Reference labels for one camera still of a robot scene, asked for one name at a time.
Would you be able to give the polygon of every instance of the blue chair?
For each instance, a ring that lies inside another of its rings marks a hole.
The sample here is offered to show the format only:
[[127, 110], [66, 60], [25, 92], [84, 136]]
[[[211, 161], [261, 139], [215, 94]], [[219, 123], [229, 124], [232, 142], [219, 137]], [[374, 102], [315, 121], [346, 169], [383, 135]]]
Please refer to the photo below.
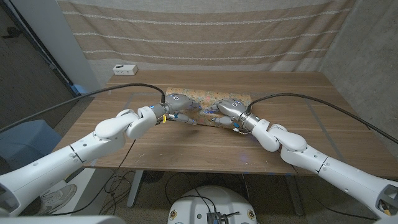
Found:
[[42, 119], [0, 133], [0, 157], [7, 163], [0, 169], [16, 170], [50, 154], [61, 138]]

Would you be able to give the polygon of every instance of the white power strip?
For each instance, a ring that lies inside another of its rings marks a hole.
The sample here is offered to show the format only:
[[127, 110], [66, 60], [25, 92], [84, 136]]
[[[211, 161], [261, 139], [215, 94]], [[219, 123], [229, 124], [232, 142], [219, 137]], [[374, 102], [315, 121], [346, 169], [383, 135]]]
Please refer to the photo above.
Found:
[[137, 65], [115, 65], [113, 67], [115, 75], [135, 75], [137, 71]]

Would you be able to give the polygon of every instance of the wooden table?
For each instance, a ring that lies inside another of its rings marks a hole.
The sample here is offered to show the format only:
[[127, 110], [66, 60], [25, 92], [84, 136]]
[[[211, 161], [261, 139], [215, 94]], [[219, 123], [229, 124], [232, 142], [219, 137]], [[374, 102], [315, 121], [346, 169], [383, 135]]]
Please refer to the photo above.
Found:
[[[135, 76], [113, 76], [106, 86], [148, 83], [168, 87], [244, 93], [252, 100], [272, 93], [314, 96], [354, 113], [350, 105], [322, 74], [317, 72], [204, 72], [140, 70]], [[160, 102], [160, 94], [146, 87], [128, 87], [99, 94], [63, 137], [55, 150], [71, 144], [102, 120], [121, 110], [136, 111]], [[285, 126], [303, 136], [309, 145], [372, 175], [398, 177], [398, 162], [372, 131], [353, 118], [323, 104], [283, 96], [255, 104], [260, 118]], [[117, 167], [132, 140], [118, 152], [88, 163], [87, 167]], [[268, 152], [252, 135], [229, 129], [166, 122], [138, 139], [122, 168], [244, 174], [295, 174], [278, 152]], [[299, 169], [303, 175], [309, 171]]]

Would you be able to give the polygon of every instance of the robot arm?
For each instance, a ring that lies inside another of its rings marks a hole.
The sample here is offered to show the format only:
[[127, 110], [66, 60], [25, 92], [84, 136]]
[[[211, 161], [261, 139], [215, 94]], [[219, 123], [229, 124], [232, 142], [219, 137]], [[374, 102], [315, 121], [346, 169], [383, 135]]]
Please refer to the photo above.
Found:
[[270, 122], [246, 113], [246, 107], [237, 100], [222, 100], [211, 109], [219, 110], [241, 128], [251, 131], [264, 149], [274, 152], [282, 145], [280, 156], [285, 162], [317, 174], [363, 203], [377, 216], [388, 216], [385, 210], [397, 213], [398, 182], [375, 177], [329, 157], [281, 125], [273, 124], [268, 129]]
[[185, 95], [167, 97], [165, 104], [124, 110], [115, 118], [100, 122], [92, 133], [18, 170], [0, 176], [0, 208], [11, 216], [20, 214], [37, 196], [75, 172], [84, 163], [123, 148], [124, 133], [138, 139], [157, 119], [187, 109], [196, 102]]

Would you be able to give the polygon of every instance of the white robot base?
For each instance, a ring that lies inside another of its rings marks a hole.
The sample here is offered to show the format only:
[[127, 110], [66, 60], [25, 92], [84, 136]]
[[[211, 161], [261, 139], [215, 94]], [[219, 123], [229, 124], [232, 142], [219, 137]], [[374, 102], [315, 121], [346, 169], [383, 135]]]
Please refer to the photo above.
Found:
[[185, 193], [172, 205], [168, 224], [257, 224], [253, 207], [238, 193], [219, 186], [202, 186], [197, 190], [203, 199], [195, 189]]

